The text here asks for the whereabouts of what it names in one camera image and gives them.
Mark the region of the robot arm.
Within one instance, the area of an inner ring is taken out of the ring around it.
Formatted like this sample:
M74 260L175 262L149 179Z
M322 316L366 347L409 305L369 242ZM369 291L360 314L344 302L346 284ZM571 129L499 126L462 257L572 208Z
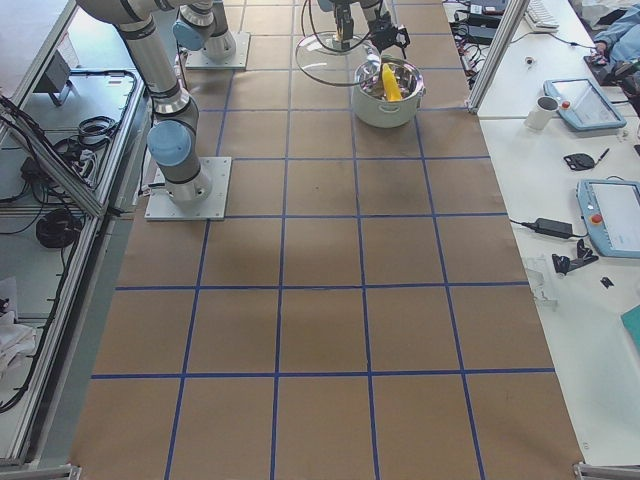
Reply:
M211 59L236 52L221 1L80 1L88 15L117 30L147 87L155 123L147 148L177 204L209 196L212 180L196 153L199 110L169 61L154 21L156 11L177 12L173 33L190 51L205 49Z
M398 25L384 1L361 1L359 6L367 22L368 33L357 40L350 1L320 1L323 12L333 14L336 30L323 47L343 54L362 43L371 43L382 52L392 46L402 50L410 45L407 29ZM235 52L235 39L229 31L224 5L221 1L203 1L179 8L173 25L177 44L189 51L206 50L212 59L223 59Z

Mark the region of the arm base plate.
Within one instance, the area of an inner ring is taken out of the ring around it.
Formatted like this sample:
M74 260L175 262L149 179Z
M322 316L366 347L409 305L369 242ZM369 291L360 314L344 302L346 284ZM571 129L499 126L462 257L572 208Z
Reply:
M250 34L227 30L210 37L201 50L187 55L188 70L244 70L248 60Z
M145 218L150 221L223 220L231 176L231 157L201 157L200 175L188 184L165 181L160 170L150 191Z

